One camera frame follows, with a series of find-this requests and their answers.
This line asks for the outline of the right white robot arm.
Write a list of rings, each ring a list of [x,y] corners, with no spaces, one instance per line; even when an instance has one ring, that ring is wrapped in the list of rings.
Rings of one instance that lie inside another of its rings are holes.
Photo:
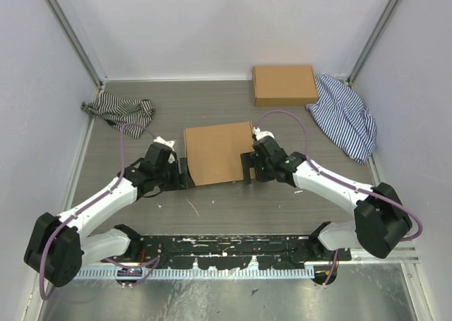
[[[387,258],[412,228],[411,218],[387,183],[371,186],[339,176],[302,153],[287,154],[270,136],[255,141],[253,150],[240,158],[246,184],[253,178],[286,183],[315,193],[352,216],[344,223],[324,222],[310,234],[311,254],[317,260],[346,248],[363,248],[376,258]]]

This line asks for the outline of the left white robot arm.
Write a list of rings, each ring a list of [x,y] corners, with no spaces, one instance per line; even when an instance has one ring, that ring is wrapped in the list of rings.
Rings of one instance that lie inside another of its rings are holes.
[[[100,192],[59,215],[37,218],[24,262],[56,287],[67,285],[82,267],[107,258],[134,262],[141,257],[141,235],[120,224],[102,234],[93,231],[119,210],[141,198],[194,186],[186,159],[178,159],[174,141],[154,139],[137,159]]]

